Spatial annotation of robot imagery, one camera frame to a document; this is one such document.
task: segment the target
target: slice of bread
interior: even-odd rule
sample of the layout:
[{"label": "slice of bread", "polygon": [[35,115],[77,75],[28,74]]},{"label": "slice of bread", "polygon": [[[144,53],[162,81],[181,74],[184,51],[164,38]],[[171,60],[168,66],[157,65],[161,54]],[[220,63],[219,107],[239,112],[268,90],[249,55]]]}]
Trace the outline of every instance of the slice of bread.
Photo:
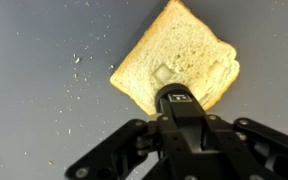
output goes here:
[{"label": "slice of bread", "polygon": [[235,49],[216,38],[180,0],[170,0],[110,82],[147,114],[163,86],[187,86],[202,107],[213,106],[236,79]]}]

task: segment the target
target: gray surface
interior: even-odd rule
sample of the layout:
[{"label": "gray surface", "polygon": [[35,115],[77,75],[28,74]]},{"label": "gray surface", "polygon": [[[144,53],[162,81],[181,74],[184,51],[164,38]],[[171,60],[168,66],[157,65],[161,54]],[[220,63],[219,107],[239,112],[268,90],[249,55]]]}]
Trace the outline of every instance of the gray surface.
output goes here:
[{"label": "gray surface", "polygon": [[[119,65],[165,2],[0,0],[0,179],[63,179],[124,122],[146,118],[111,87],[109,67]],[[238,80],[209,112],[228,121],[248,116],[288,134],[288,1],[185,3],[236,47],[241,64]]]}]

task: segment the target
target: robotic arm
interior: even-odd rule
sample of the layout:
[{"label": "robotic arm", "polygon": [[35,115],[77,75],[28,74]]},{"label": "robotic arm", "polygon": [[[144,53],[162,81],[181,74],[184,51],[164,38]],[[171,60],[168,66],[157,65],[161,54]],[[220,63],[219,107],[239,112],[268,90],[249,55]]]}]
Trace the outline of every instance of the robotic arm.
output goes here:
[{"label": "robotic arm", "polygon": [[151,152],[144,180],[288,180],[288,136],[248,118],[230,124],[208,115],[188,88],[156,96],[150,121],[133,119],[65,173],[68,180],[123,180]]}]

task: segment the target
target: screw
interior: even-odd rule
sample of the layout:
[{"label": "screw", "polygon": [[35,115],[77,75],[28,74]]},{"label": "screw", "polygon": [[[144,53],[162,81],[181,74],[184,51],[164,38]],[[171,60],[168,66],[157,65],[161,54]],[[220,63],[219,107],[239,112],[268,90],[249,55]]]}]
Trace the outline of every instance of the screw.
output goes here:
[{"label": "screw", "polygon": [[242,119],[242,120],[240,120],[240,123],[243,124],[243,125],[247,125],[248,121],[246,119]]},{"label": "screw", "polygon": [[184,180],[198,180],[195,176],[188,175],[184,178]]},{"label": "screw", "polygon": [[136,125],[136,126],[142,126],[142,125],[143,125],[143,122],[137,121],[137,122],[135,123],[135,125]]},{"label": "screw", "polygon": [[167,121],[167,120],[168,120],[168,117],[163,116],[162,119],[163,119],[164,121]]},{"label": "screw", "polygon": [[75,176],[79,179],[85,178],[88,174],[87,168],[80,168],[75,172]]},{"label": "screw", "polygon": [[265,179],[257,174],[253,174],[250,176],[250,180],[265,180]]},{"label": "screw", "polygon": [[247,136],[245,134],[240,133],[240,132],[237,132],[236,134],[238,135],[241,141],[246,141]]},{"label": "screw", "polygon": [[209,115],[208,117],[209,117],[211,120],[216,120],[216,118],[217,118],[217,117],[214,116],[214,115]]}]

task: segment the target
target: bread crumb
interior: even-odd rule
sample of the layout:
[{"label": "bread crumb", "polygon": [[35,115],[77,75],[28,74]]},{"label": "bread crumb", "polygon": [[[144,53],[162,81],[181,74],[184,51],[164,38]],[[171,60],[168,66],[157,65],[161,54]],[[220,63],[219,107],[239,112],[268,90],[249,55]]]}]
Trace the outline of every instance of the bread crumb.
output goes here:
[{"label": "bread crumb", "polygon": [[81,61],[81,58],[77,58],[77,59],[75,60],[75,64],[79,63],[80,61]]}]

